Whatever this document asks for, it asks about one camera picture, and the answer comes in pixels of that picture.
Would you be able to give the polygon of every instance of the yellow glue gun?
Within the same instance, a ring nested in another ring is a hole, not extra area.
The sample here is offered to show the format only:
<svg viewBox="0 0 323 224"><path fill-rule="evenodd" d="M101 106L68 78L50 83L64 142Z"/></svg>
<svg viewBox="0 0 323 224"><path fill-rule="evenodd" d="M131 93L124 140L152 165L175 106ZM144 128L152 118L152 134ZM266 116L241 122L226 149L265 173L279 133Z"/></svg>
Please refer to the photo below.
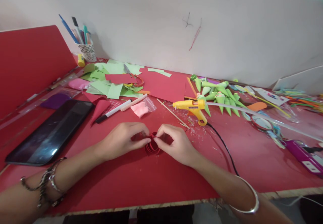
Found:
<svg viewBox="0 0 323 224"><path fill-rule="evenodd" d="M186 109L192 112L198 118L200 126L205 126L208 122L201 111L201 109L205 108L205 101L202 99L198 100L197 102L193 100L177 101L173 103L173 107L178 109Z"/></svg>

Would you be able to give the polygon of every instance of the hand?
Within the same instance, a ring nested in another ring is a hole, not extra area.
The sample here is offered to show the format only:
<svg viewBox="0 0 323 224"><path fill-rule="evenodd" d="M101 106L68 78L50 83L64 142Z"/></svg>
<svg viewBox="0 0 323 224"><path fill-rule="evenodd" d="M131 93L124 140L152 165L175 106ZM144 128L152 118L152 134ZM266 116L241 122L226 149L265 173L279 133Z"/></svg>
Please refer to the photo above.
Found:
<svg viewBox="0 0 323 224"><path fill-rule="evenodd" d="M172 137L174 140L172 144L168 145L160 139L164 133ZM193 167L193 164L201 157L201 154L192 146L182 128L162 124L154 140L160 149L186 166Z"/></svg>
<svg viewBox="0 0 323 224"><path fill-rule="evenodd" d="M151 141L149 138L132 141L130 138L142 132L149 135L149 130L143 123L125 122L117 125L101 142L97 143L96 153L103 160L115 159L127 152L142 148Z"/></svg>

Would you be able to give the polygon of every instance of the black phone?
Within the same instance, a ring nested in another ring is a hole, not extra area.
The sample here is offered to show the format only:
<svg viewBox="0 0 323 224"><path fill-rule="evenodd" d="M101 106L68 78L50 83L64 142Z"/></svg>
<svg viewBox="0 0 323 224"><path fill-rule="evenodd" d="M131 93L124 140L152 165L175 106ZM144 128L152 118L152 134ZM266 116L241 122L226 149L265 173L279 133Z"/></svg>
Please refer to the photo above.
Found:
<svg viewBox="0 0 323 224"><path fill-rule="evenodd" d="M43 166L53 162L94 105L91 102L68 100L44 123L8 154L10 164Z"/></svg>

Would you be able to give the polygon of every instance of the blue pen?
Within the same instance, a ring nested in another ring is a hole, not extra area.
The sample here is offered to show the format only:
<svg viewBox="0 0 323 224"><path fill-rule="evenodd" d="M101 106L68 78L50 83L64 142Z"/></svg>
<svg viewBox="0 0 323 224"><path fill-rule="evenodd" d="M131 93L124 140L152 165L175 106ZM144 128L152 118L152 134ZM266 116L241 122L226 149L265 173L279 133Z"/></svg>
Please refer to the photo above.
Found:
<svg viewBox="0 0 323 224"><path fill-rule="evenodd" d="M87 27L85 25L83 26L83 30L84 30L84 42L85 44L87 44L87 38L86 38Z"/></svg>
<svg viewBox="0 0 323 224"><path fill-rule="evenodd" d="M62 20L63 25L65 26L65 28L67 29L67 31L70 33L72 39L74 40L74 42L76 44L79 44L79 42L77 41L76 37L74 36L73 32L71 31L70 27L68 27L67 23L65 22L65 20L62 18L62 16L60 14L58 14Z"/></svg>

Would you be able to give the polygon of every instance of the purple paper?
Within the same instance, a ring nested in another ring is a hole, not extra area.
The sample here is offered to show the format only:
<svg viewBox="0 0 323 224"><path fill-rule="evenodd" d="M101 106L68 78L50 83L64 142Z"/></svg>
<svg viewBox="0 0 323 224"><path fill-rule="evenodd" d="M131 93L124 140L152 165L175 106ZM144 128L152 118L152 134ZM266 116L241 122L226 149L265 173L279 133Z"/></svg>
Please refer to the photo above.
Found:
<svg viewBox="0 0 323 224"><path fill-rule="evenodd" d="M214 81L214 80L209 79L209 78L207 78L207 79L208 79L209 83L213 83L213 84L219 84L220 83L219 81Z"/></svg>
<svg viewBox="0 0 323 224"><path fill-rule="evenodd" d="M50 96L45 102L41 103L40 106L43 108L58 109L70 99L72 99L70 96L63 93L58 93Z"/></svg>

